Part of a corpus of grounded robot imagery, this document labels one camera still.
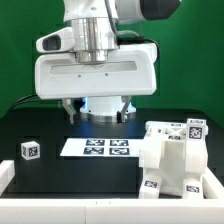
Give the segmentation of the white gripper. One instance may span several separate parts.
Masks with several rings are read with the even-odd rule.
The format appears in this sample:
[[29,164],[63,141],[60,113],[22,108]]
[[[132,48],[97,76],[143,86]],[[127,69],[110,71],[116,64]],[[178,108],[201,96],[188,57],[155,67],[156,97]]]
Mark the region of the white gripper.
[[155,92],[156,59],[154,43],[121,45],[98,64],[77,63],[73,53],[43,55],[35,65],[36,93],[42,99],[63,99],[71,123],[76,111],[72,100],[64,98],[122,96],[117,122],[124,123],[130,96]]

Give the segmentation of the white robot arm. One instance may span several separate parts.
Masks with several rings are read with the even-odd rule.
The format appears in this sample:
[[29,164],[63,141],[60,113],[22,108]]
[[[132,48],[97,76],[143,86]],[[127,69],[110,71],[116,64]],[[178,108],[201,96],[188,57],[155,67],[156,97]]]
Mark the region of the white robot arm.
[[123,123],[131,98],[156,91],[156,42],[119,24],[169,18],[181,0],[63,0],[66,26],[36,41],[35,90],[80,114]]

